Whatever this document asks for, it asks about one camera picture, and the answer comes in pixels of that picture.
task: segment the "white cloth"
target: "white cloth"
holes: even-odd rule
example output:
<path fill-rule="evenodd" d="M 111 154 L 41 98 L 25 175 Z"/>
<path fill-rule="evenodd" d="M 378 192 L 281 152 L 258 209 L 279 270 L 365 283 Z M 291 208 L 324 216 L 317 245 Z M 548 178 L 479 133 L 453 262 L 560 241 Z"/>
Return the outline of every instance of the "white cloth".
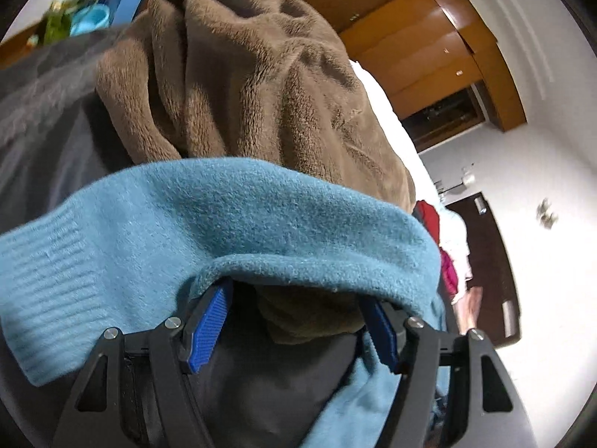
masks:
<path fill-rule="evenodd" d="M 358 62 L 350 61 L 356 77 L 365 86 L 365 91 L 371 108 L 379 121 L 387 141 L 394 150 L 413 178 L 415 196 L 417 200 L 424 200 L 432 205 L 440 217 L 440 247 L 448 253 L 454 269 L 458 275 L 458 293 L 452 304 L 456 304 L 466 293 L 466 282 L 472 278 L 469 264 L 469 245 L 466 241 L 466 224 L 456 212 L 446 209 L 441 203 L 434 181 L 429 176 L 425 165 L 421 161 L 413 140 L 392 109 L 392 104 L 387 99 L 377 80 Z"/>

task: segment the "brown fleece blanket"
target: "brown fleece blanket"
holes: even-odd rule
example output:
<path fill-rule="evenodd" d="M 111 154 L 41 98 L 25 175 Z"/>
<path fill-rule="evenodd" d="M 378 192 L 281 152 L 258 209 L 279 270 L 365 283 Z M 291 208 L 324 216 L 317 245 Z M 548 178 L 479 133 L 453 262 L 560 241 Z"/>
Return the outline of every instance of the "brown fleece blanket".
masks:
<path fill-rule="evenodd" d="M 344 45 L 301 0 L 149 0 L 97 76 L 135 163 L 256 158 L 413 210 L 412 179 Z M 352 295 L 258 290 L 277 342 L 362 326 Z"/>

